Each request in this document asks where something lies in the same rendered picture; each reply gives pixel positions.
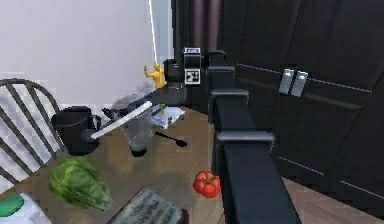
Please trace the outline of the yellow figure statue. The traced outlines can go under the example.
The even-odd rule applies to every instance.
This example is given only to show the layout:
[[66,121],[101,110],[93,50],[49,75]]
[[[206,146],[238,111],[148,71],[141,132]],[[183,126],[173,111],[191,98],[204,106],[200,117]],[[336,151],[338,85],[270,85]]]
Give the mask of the yellow figure statue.
[[160,89],[166,85],[166,81],[164,79],[164,70],[161,68],[158,62],[154,63],[153,70],[151,72],[149,72],[148,67],[145,66],[144,75],[154,81],[155,90]]

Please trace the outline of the white box with green lid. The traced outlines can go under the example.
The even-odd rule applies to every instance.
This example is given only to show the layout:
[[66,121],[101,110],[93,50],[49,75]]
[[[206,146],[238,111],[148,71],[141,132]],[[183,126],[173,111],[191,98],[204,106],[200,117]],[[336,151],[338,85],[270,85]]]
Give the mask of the white box with green lid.
[[52,222],[29,195],[20,193],[0,200],[0,224],[52,224]]

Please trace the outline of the clear drinking glass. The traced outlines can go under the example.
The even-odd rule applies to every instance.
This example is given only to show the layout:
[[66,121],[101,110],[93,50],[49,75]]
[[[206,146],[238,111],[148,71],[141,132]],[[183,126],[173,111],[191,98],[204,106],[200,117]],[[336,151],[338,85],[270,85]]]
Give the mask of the clear drinking glass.
[[[137,100],[141,99],[140,94],[129,94],[118,99],[112,106],[113,115],[119,119],[126,115],[123,109],[128,112],[140,106]],[[141,157],[146,154],[152,146],[152,109],[149,108],[135,118],[121,126],[126,136],[131,154],[134,157]]]

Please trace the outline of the black spoon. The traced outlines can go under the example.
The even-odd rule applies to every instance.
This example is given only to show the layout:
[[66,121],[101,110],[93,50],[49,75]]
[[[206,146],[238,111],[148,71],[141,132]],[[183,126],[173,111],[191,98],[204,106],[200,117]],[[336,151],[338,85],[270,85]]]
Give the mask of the black spoon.
[[166,139],[173,140],[176,143],[176,145],[179,146],[179,147],[186,147],[188,145],[187,142],[185,142],[183,140],[167,136],[167,135],[165,135],[164,133],[161,133],[161,132],[155,132],[155,135],[163,137],[163,138],[166,138]]

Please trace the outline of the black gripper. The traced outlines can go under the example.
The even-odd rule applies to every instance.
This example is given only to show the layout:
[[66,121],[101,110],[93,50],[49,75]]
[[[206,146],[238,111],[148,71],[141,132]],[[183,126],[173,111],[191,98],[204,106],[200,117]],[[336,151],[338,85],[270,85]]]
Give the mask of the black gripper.
[[148,95],[129,94],[119,98],[111,108],[103,108],[102,112],[108,118],[120,118],[107,127],[92,133],[90,140],[96,140],[101,136],[124,125],[134,119],[153,105],[165,104],[167,106],[181,106],[187,98],[187,91],[184,85],[184,72],[178,60],[167,59],[161,68],[164,70],[166,85]]

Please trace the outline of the black cupboard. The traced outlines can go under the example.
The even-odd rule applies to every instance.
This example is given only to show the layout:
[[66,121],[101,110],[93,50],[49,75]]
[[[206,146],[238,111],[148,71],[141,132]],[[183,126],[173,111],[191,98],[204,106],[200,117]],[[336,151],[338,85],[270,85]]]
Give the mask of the black cupboard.
[[[283,176],[384,219],[384,0],[171,0],[177,43],[219,49]],[[295,71],[288,94],[285,69]],[[298,71],[302,95],[291,95]]]

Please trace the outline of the white grey flat book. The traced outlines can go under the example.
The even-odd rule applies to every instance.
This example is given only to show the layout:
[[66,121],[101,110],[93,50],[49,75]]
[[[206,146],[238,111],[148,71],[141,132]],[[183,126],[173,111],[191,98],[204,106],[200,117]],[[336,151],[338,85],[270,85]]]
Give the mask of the white grey flat book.
[[162,113],[158,105],[152,108],[152,124],[154,126],[167,129],[173,125],[179,118],[185,114],[185,111],[179,107],[164,107],[164,113]]

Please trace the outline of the black mug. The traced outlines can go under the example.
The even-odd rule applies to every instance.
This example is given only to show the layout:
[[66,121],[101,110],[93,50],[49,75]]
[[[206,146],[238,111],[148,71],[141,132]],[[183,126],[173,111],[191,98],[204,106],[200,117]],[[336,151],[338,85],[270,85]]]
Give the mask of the black mug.
[[72,156],[85,156],[99,146],[90,135],[101,129],[101,118],[93,115],[89,107],[64,108],[51,117],[51,124]]

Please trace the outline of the green lettuce head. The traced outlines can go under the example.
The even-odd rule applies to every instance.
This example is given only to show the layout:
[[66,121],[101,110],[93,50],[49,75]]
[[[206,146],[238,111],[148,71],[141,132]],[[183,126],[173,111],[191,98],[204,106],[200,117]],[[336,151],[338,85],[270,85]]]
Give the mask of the green lettuce head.
[[112,196],[99,169],[86,157],[69,157],[51,171],[49,189],[66,203],[81,207],[108,210]]

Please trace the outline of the dark grey slatted chair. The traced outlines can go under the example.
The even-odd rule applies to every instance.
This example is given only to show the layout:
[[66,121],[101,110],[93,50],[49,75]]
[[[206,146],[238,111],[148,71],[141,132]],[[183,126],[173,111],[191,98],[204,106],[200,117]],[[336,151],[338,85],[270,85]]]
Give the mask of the dark grey slatted chair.
[[65,152],[51,124],[59,110],[42,85],[19,78],[0,80],[0,195]]

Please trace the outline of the red tomato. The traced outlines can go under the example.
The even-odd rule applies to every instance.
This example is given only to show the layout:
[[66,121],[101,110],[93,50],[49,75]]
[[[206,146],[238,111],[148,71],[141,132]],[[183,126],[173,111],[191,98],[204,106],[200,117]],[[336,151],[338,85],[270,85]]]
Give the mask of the red tomato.
[[221,192],[220,179],[208,171],[200,171],[194,179],[193,189],[205,198],[215,198]]

